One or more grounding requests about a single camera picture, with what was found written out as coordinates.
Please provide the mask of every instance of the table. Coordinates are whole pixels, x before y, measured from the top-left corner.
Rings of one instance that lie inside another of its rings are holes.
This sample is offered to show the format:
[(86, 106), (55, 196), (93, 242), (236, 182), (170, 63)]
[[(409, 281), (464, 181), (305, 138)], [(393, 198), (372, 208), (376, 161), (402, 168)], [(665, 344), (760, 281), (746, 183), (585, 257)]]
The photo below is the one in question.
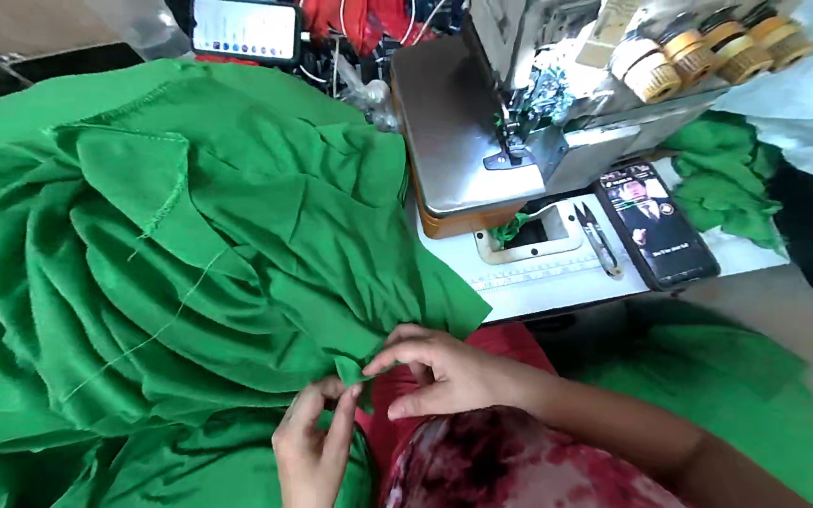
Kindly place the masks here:
[[(670, 166), (670, 159), (661, 159), (654, 165), (669, 187), (672, 188), (678, 183), (679, 178)], [(423, 234), (419, 211), (414, 199), (407, 200), (406, 212), (411, 224), (415, 226), (416, 235), (419, 236), (423, 246), (435, 254), (438, 259), (444, 261), (464, 280), (475, 283), (481, 297), (491, 305), (491, 314), (485, 319), (486, 323), (562, 308), (593, 305), (604, 300), (649, 291), (644, 280), (632, 265), (626, 249), (623, 248), (620, 238), (597, 198), (593, 194), (585, 194), (568, 198), (568, 201), (576, 202), (580, 207), (584, 202), (592, 209), (607, 236), (611, 249), (620, 258), (623, 270), (621, 278), (608, 277), (598, 262), (593, 261), (594, 252), (588, 241), (585, 241), (581, 248), (570, 252), (541, 256), (534, 260), (518, 261), (506, 265), (488, 265), (479, 258), (473, 233), (431, 239)], [(718, 230), (703, 233), (702, 237), (720, 264), (721, 277), (789, 263), (785, 253), (782, 255), (770, 249), (760, 248), (747, 238), (731, 236)], [(493, 270), (503, 272), (510, 270), (511, 265), (519, 266), (518, 263), (529, 266), (536, 262), (546, 261), (565, 263), (561, 269), (562, 273), (540, 276), (545, 272), (537, 272), (538, 278), (502, 286), (478, 287), (479, 278), (485, 274), (496, 277), (496, 275), (491, 275)]]

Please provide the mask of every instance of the scissors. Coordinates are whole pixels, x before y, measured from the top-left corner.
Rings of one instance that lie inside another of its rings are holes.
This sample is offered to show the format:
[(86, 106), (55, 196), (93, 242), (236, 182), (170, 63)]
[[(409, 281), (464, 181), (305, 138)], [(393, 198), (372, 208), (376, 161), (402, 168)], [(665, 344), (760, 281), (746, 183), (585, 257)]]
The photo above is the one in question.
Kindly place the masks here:
[(582, 232), (585, 233), (588, 242), (592, 244), (594, 255), (598, 257), (598, 262), (601, 263), (604, 273), (614, 278), (621, 276), (623, 270), (620, 268), (620, 264), (617, 263), (617, 257), (611, 251), (610, 244), (607, 243), (607, 239), (604, 237), (601, 224), (598, 224), (598, 221), (594, 218), (588, 204), (582, 203), (581, 210), (576, 204), (573, 205), (573, 208), (576, 217), (579, 219), (579, 224), (582, 226)]

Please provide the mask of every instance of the fingernail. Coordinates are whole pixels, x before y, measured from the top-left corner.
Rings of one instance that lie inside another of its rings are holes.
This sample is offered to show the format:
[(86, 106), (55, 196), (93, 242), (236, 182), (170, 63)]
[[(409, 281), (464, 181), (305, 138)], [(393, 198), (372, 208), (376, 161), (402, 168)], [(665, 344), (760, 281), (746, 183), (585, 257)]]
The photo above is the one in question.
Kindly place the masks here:
[(390, 406), (388, 408), (388, 420), (394, 421), (399, 418), (403, 418), (404, 416), (404, 409), (400, 406)]

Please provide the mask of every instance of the smartphone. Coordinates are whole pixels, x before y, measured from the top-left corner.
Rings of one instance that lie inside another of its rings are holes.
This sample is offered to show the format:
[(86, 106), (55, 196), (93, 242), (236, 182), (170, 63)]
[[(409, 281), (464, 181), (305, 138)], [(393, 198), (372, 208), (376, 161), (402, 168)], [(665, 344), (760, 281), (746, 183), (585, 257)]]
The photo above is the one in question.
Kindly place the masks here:
[(264, 64), (297, 64), (302, 16), (297, 6), (194, 0), (193, 51)]
[(595, 193), (648, 287), (668, 291), (720, 275), (705, 240), (670, 198), (651, 164), (613, 169)]

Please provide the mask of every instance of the patterned fabric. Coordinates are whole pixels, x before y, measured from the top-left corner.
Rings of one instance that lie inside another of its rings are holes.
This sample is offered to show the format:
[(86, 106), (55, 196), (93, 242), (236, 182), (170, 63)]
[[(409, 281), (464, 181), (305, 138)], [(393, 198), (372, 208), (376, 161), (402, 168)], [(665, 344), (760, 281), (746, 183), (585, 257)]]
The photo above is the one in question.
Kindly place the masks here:
[(423, 423), (385, 508), (683, 508), (638, 469), (513, 408)]

